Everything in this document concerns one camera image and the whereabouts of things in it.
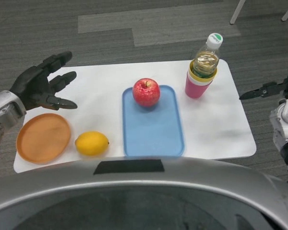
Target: orange plate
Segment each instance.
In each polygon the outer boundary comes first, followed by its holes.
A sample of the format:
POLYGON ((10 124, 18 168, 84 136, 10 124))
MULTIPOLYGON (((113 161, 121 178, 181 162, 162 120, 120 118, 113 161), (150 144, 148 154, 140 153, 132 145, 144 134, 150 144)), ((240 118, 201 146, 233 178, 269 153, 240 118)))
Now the orange plate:
POLYGON ((68 122, 57 114, 32 118, 20 130, 16 147, 26 161, 45 163, 59 156, 71 139, 68 122))

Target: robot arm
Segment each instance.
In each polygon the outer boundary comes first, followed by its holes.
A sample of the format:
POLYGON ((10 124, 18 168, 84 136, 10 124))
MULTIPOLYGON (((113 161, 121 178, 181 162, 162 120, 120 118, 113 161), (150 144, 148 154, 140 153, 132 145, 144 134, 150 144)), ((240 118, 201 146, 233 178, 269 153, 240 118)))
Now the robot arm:
POLYGON ((268 97, 279 94, 281 91, 284 91, 284 99, 279 101, 278 108, 271 111, 270 121, 274 129, 274 144, 288 166, 288 77, 281 84, 269 82, 257 90, 246 92, 240 99, 268 97))
POLYGON ((74 102, 55 96, 56 92, 64 89, 76 78, 76 72, 47 80, 49 74, 65 66, 71 58, 72 53, 69 51, 52 55, 40 65, 32 66, 23 72, 10 91, 0 92, 0 140, 4 132, 16 125, 27 110, 40 106, 53 110, 77 108, 74 102))

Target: bottle cap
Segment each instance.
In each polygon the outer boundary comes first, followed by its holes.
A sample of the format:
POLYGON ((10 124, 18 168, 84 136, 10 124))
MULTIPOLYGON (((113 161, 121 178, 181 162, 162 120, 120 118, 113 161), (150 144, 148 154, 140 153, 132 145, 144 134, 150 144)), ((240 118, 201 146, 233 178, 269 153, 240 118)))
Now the bottle cap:
POLYGON ((219 49, 220 46, 222 45, 222 42, 223 42, 222 35, 218 33, 213 33, 209 35, 206 44, 210 49, 219 49))

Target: apple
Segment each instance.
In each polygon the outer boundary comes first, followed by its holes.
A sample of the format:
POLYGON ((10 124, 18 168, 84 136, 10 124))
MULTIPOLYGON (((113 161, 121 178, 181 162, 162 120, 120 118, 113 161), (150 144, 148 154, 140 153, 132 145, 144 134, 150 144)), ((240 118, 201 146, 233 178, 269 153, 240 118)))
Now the apple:
POLYGON ((150 78, 139 79, 133 86, 134 100, 143 107, 156 104, 160 98, 160 88, 156 81, 150 78))

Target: lemon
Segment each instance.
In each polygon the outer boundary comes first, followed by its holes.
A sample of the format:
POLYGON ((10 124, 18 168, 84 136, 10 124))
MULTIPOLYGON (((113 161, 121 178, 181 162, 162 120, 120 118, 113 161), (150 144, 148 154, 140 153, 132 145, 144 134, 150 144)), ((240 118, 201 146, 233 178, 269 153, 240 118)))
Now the lemon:
POLYGON ((96 156, 108 148, 109 141, 102 133, 93 131, 81 134, 75 141, 75 145, 79 153, 96 156))

